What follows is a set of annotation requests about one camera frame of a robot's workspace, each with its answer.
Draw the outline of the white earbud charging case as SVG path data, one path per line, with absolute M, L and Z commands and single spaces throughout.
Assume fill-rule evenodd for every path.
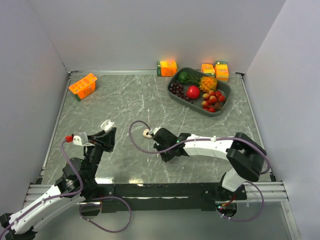
M 107 132 L 109 129 L 111 129 L 113 127 L 115 123 L 113 121 L 111 121 L 110 119 L 106 119 L 105 121 L 103 121 L 100 125 L 100 129 Z

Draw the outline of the beige earbud charging case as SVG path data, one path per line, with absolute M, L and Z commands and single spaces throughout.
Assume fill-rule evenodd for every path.
M 151 139 L 153 137 L 149 129 L 145 129 L 143 131 L 142 135 L 143 135 L 143 137 L 145 137 L 147 139 Z

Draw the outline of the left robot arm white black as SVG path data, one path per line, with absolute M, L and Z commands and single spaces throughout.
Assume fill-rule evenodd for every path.
M 96 182 L 96 172 L 102 155 L 112 152 L 115 146 L 116 127 L 102 130 L 93 135 L 85 132 L 66 136 L 60 150 L 66 160 L 62 176 L 49 190 L 30 205 L 16 213 L 4 213 L 0 224 L 4 228 L 3 240 L 32 240 L 41 228 L 67 208 L 82 201 L 93 201 L 101 193 Z M 64 150 L 66 143 L 83 148 L 83 158 L 69 158 Z

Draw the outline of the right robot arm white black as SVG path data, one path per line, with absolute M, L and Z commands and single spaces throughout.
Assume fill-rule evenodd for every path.
M 226 172 L 218 187 L 223 199 L 230 199 L 245 183 L 257 182 L 263 174 L 266 152 L 244 133 L 234 137 L 203 137 L 191 133 L 175 136 L 166 128 L 150 131 L 154 148 L 164 162 L 180 156 L 206 156 L 228 161 L 232 168 Z

